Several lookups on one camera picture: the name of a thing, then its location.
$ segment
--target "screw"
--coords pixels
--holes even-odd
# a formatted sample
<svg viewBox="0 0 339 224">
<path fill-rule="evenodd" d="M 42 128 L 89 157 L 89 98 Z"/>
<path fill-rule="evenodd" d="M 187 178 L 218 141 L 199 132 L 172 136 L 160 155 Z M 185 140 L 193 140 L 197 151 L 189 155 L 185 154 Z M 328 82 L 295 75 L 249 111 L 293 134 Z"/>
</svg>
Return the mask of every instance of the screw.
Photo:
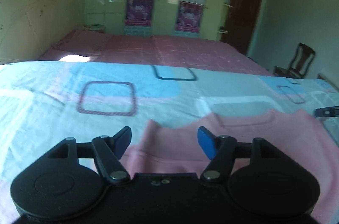
<svg viewBox="0 0 339 224">
<path fill-rule="evenodd" d="M 208 171 L 204 172 L 203 175 L 207 180 L 214 180 L 214 179 L 217 179 L 217 178 L 220 177 L 220 173 L 218 171 L 215 171 L 215 170 L 208 170 Z"/>
<path fill-rule="evenodd" d="M 150 184 L 153 185 L 153 186 L 160 186 L 161 185 L 161 183 L 159 181 L 152 181 Z"/>
<path fill-rule="evenodd" d="M 124 172 L 124 171 L 114 171 L 110 174 L 110 177 L 113 179 L 113 180 L 117 180 L 117 181 L 120 181 L 120 180 L 123 180 L 127 177 L 127 173 Z"/>
</svg>

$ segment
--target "pink poster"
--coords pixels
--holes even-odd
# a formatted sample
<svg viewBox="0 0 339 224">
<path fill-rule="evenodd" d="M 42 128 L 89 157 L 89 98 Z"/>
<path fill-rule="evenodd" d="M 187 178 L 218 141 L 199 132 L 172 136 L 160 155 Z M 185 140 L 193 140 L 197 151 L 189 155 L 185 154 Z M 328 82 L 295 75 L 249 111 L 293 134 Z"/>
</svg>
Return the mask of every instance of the pink poster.
<svg viewBox="0 0 339 224">
<path fill-rule="evenodd" d="M 203 6 L 180 2 L 175 30 L 198 33 L 203 10 Z"/>
<path fill-rule="evenodd" d="M 125 25 L 150 27 L 154 0 L 127 0 Z"/>
</svg>

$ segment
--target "shelf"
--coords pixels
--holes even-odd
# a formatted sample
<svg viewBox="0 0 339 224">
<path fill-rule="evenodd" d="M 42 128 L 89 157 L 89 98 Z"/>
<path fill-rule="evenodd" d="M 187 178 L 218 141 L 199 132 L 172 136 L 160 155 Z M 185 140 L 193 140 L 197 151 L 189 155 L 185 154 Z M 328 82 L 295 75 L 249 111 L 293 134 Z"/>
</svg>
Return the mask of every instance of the shelf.
<svg viewBox="0 0 339 224">
<path fill-rule="evenodd" d="M 229 7 L 229 8 L 234 8 L 233 6 L 231 6 L 231 5 L 229 5 L 229 4 L 226 4 L 226 3 L 224 3 L 224 6 L 227 6 L 227 7 Z"/>
</svg>

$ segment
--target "doorway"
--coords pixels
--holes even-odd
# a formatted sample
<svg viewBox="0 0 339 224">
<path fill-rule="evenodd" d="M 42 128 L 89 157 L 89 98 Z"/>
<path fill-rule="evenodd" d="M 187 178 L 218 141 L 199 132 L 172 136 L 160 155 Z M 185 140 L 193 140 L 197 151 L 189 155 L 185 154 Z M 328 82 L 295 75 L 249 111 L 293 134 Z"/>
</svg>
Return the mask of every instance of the doorway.
<svg viewBox="0 0 339 224">
<path fill-rule="evenodd" d="M 260 10 L 261 0 L 231 0 L 221 41 L 246 55 Z"/>
</svg>

